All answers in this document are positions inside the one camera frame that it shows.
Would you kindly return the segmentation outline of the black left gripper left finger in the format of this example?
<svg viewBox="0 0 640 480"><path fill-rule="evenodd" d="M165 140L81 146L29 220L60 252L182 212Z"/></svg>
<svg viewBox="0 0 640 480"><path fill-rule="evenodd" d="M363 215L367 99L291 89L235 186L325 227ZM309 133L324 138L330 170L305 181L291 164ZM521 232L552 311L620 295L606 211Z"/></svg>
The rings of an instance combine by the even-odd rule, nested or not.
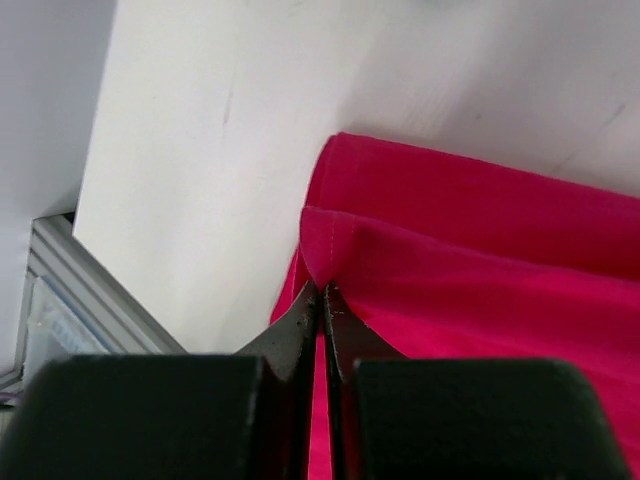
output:
<svg viewBox="0 0 640 480"><path fill-rule="evenodd" d="M47 364L1 441L5 479L303 479L317 290L238 352Z"/></svg>

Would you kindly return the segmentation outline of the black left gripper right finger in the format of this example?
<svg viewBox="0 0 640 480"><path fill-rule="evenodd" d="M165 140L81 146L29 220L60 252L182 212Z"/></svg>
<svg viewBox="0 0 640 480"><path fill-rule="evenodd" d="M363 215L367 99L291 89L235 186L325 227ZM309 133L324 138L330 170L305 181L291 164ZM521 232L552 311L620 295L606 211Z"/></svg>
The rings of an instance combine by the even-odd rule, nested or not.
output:
<svg viewBox="0 0 640 480"><path fill-rule="evenodd" d="M323 293L337 479L628 479L593 387L555 359L410 359Z"/></svg>

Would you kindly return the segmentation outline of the pink t shirt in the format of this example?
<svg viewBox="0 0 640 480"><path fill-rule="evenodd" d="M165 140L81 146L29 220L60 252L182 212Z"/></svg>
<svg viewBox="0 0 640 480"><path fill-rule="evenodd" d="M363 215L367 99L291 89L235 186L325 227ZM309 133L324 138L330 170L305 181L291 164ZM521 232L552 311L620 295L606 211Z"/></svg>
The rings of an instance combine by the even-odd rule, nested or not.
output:
<svg viewBox="0 0 640 480"><path fill-rule="evenodd" d="M639 467L639 202L340 133L318 158L273 309L335 282L415 358L556 357L594 385Z"/></svg>

